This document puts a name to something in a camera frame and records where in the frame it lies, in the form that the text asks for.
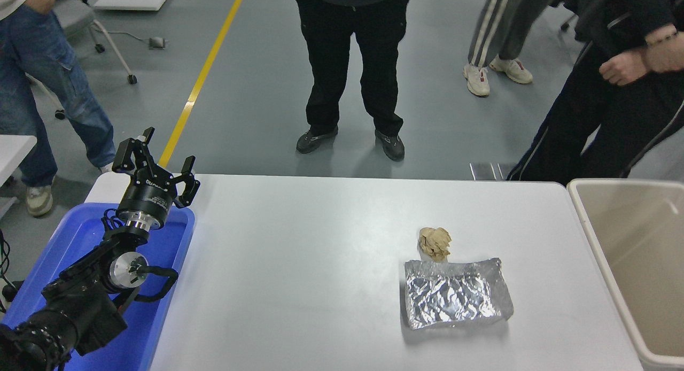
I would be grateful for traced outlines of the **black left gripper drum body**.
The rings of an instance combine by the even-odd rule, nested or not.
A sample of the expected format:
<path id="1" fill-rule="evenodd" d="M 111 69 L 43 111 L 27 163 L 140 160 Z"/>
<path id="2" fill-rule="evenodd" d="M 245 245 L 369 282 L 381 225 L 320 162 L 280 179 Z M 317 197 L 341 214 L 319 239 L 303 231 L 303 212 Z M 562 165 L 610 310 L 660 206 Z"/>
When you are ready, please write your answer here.
<path id="1" fill-rule="evenodd" d="M 149 179 L 132 176 L 116 215 L 120 220 L 127 221 L 135 213 L 145 214 L 152 218 L 152 224 L 164 225 L 176 196 L 175 186 L 161 187 Z"/>

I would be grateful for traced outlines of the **person's clenched hand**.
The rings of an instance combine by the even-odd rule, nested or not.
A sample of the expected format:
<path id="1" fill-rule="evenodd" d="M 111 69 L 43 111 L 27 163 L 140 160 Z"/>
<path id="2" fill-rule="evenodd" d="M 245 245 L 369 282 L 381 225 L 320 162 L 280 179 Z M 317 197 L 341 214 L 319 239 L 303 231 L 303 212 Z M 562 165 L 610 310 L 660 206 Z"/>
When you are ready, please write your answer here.
<path id="1" fill-rule="evenodd" d="M 645 48 L 626 50 L 601 64 L 598 71 L 610 84 L 631 84 L 650 72 L 645 59 L 646 52 Z"/>

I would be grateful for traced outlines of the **person's hand with bracelet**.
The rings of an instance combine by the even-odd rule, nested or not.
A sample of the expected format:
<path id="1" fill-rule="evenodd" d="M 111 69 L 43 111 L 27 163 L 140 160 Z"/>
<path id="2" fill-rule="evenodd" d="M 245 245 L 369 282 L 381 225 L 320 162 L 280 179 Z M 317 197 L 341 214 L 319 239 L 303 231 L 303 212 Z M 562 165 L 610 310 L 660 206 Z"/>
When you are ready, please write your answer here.
<path id="1" fill-rule="evenodd" d="M 646 62 L 650 72 L 676 72 L 683 68 L 683 37 L 669 24 L 645 36 Z"/>

